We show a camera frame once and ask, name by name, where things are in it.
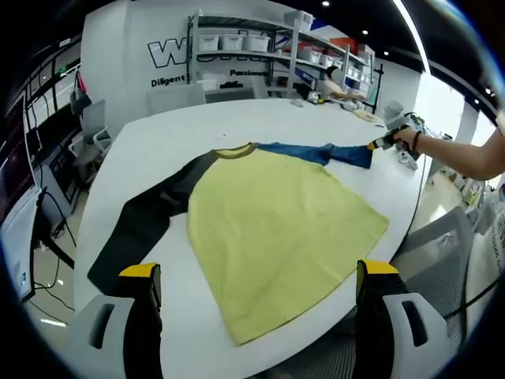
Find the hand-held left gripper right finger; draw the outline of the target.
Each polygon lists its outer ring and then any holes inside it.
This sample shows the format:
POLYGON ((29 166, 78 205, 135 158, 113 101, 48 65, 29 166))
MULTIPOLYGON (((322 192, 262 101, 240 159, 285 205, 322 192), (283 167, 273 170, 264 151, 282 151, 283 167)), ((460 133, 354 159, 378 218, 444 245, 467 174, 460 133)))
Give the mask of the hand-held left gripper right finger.
POLYGON ((357 262, 356 311, 357 378, 432 378, 447 363, 447 322, 389 263, 357 262))

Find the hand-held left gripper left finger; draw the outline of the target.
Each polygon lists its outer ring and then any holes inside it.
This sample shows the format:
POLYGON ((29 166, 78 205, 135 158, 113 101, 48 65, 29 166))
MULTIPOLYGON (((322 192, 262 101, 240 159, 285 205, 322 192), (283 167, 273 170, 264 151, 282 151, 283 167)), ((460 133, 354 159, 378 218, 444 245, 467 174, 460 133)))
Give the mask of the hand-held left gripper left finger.
POLYGON ((161 378, 161 268, 120 272, 111 295, 95 296, 74 320, 78 378, 161 378))

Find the person's right hand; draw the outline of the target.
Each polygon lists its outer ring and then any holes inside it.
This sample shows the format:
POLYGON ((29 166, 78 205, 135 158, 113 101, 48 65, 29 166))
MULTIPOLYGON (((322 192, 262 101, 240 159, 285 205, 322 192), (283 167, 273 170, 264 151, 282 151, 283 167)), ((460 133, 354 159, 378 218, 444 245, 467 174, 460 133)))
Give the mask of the person's right hand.
POLYGON ((396 141, 405 143, 411 152, 415 152, 420 135, 422 135, 420 130, 406 126, 405 128, 399 129, 394 134, 394 138, 396 141))

